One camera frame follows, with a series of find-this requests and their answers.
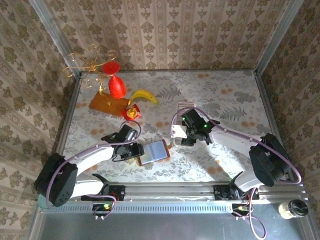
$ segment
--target floral tablecloth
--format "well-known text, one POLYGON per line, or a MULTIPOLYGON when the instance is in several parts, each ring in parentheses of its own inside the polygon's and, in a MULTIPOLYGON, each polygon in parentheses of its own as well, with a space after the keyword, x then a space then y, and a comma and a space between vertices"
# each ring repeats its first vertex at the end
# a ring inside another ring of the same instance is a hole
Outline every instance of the floral tablecloth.
MULTIPOLYGON (((240 171, 252 169, 247 157, 223 145, 207 146, 200 142, 191 148, 177 148, 171 143, 169 129, 178 103, 192 102, 230 128, 253 135, 269 133, 269 122, 251 70, 136 71, 118 76, 127 87, 127 99, 138 89, 157 97, 159 104, 144 98, 134 101, 141 111, 141 117, 137 118, 142 127, 138 142, 147 144, 165 139, 171 157, 145 166, 139 166, 135 158, 123 162, 107 160, 83 174, 98 173, 111 182, 208 182, 229 181, 240 171)), ((66 157, 118 132, 124 121, 123 117, 88 107, 97 90, 96 85, 80 91, 63 153, 66 157)))

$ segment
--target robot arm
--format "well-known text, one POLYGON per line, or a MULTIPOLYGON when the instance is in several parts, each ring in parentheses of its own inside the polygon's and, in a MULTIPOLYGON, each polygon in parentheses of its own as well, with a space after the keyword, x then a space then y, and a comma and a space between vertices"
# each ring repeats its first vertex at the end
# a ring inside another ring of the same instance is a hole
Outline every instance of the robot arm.
POLYGON ((97 179, 78 181, 77 177, 102 161, 114 160, 117 156, 120 156, 121 160, 127 160, 143 155, 144 149, 141 144, 128 144, 137 137, 137 134, 135 129, 124 125, 119 132, 101 139, 107 143, 91 146, 69 159, 65 159, 58 153, 52 154, 34 183, 35 189, 41 195, 46 196, 54 172, 64 164, 57 173, 49 193, 49 201, 54 206, 59 207, 69 199, 78 196, 103 195, 109 187, 109 182, 102 176, 93 174, 97 179))
POLYGON ((176 137, 183 137, 181 144, 193 146, 197 141, 205 141, 207 145, 215 143, 222 144, 234 149, 250 158, 253 171, 239 173, 230 183, 233 191, 247 192, 248 190, 266 185, 273 187, 284 174, 290 169, 287 163, 280 159, 276 154, 261 146, 258 142, 266 144, 274 151, 289 159, 287 152, 280 144, 279 140, 272 134, 265 136, 254 136, 235 131, 223 126, 219 121, 211 122, 199 116, 195 109, 188 110, 182 115, 185 127, 180 129, 175 125, 175 133, 185 132, 176 137))

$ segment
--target smartphone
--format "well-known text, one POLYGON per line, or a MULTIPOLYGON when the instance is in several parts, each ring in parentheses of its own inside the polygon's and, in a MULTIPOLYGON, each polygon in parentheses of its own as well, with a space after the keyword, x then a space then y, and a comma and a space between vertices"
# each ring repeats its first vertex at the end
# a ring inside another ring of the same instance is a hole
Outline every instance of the smartphone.
POLYGON ((140 166, 170 158, 165 140, 155 141, 143 146, 144 154, 138 157, 140 166))

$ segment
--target cable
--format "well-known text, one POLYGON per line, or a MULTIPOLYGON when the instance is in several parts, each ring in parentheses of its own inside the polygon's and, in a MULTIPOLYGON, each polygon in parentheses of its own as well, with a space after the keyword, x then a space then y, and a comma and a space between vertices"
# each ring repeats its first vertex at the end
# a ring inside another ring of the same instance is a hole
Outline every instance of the cable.
POLYGON ((264 239, 267 237, 267 229, 266 229, 266 226, 263 224, 263 222, 262 222, 259 218, 251 215, 251 212, 252 212, 252 211, 251 211, 251 208, 252 208, 252 200, 253 200, 253 198, 254 198, 254 194, 255 194, 255 191, 256 191, 256 190, 257 190, 257 188, 255 187, 255 188, 252 189, 252 192, 251 192, 251 196, 250 196, 250 200, 249 200, 249 216, 242 216, 240 213, 238 213, 238 212, 236 212, 236 211, 233 211, 233 213, 234 213, 235 215, 237 215, 238 217, 240 217, 240 218, 249 219, 249 223, 250 223, 250 227, 251 227, 251 230, 252 230, 252 232, 253 232, 253 235, 254 235, 258 240, 264 240, 264 239), (255 231, 255 228, 254 228, 254 225, 253 225, 253 223, 252 223, 252 219, 257 220, 257 221, 261 224, 261 226, 262 226, 262 228, 263 228, 263 231, 264 231, 264 234, 263 234, 262 237, 259 237, 259 236, 257 235, 257 233, 256 233, 256 231, 255 231))
POLYGON ((119 145, 127 145, 127 144, 132 144, 134 143, 135 141, 137 141, 137 139, 139 138, 140 134, 141 134, 141 126, 140 124, 137 122, 137 121, 134 121, 134 120, 127 120, 125 122, 123 122, 121 124, 121 126, 123 126, 126 122, 134 122, 135 124, 138 125, 139 127, 139 134, 138 136, 131 140, 131 141, 128 141, 128 142, 115 142, 115 143, 104 143, 104 144, 97 144, 93 147, 90 147, 90 148, 87 148, 86 150, 84 151, 81 151, 79 153, 77 153, 76 155, 68 158, 67 160, 65 160, 56 170, 55 172, 53 173, 51 179, 50 179, 50 182, 48 184, 48 187, 47 187, 47 190, 46 190, 46 193, 45 193, 45 203, 47 205, 48 208, 53 208, 54 206, 50 204, 50 201, 49 201, 49 196, 50 196, 50 191, 51 191, 51 188, 52 188, 52 185, 54 184, 54 180, 56 179, 58 173, 60 172, 60 170, 67 164, 69 163, 70 161, 72 160, 75 160, 77 158, 80 158, 82 157, 83 155, 86 155, 88 153, 91 153, 92 150, 96 150, 96 149, 101 149, 101 148, 108 148, 108 147, 111 147, 111 146, 119 146, 119 145))
MULTIPOLYGON (((116 208, 116 205, 117 205, 117 199, 114 197, 114 196, 111 196, 111 195, 92 195, 92 194, 89 194, 89 195, 86 195, 87 197, 90 197, 90 198, 110 198, 113 200, 113 203, 112 203, 112 208, 110 209, 110 211, 105 215, 104 218, 108 217, 111 212, 116 208)), ((99 206, 97 206, 95 209, 93 209, 93 215, 96 216, 96 211, 98 210, 99 206)))
POLYGON ((297 177, 297 181, 286 181, 286 180, 280 180, 280 182, 284 182, 284 183, 287 183, 287 184, 299 184, 301 182, 301 175, 299 173, 299 171, 296 169, 296 167, 285 157, 283 156, 282 154, 280 154, 279 152, 277 152, 276 150, 272 149, 271 147, 269 147, 268 145, 266 145, 265 143, 257 140, 257 139, 254 139, 254 138, 251 138, 250 136, 247 136, 245 134, 242 134, 242 133, 238 133, 238 132, 235 132, 235 131, 232 131, 232 130, 229 130, 229 129, 225 129, 224 127, 220 126, 219 124, 215 123, 213 120, 210 119, 210 117, 204 112, 202 111, 200 108, 197 108, 197 107, 193 107, 193 106, 187 106, 187 107, 184 107, 182 109, 180 109, 179 111, 177 111, 172 120, 171 120, 171 124, 170 124, 170 134, 171 136, 173 136, 173 131, 172 131, 172 126, 174 124, 174 121, 175 119, 177 118, 177 115, 186 110, 186 109, 195 109, 197 111, 199 111, 200 113, 202 113, 215 127, 219 128, 220 130, 223 130, 225 131, 226 133, 231 133, 235 136, 239 136, 243 139, 246 139, 246 140, 250 140, 250 141, 253 141, 261 146, 263 146, 264 148, 266 148, 267 150, 269 150, 270 152, 272 152, 273 154, 277 155, 279 158, 281 158, 286 164, 289 165, 289 167, 293 170, 293 172, 295 173, 296 177, 297 177))

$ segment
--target wooden board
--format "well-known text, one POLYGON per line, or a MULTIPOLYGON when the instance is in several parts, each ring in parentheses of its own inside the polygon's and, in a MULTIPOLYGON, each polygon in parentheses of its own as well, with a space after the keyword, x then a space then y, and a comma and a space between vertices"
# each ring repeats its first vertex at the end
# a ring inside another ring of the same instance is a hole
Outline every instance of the wooden board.
POLYGON ((99 92, 97 92, 92 99, 89 108, 106 114, 121 117, 121 111, 124 111, 128 107, 128 103, 129 99, 115 99, 108 93, 103 93, 103 96, 101 96, 99 92))

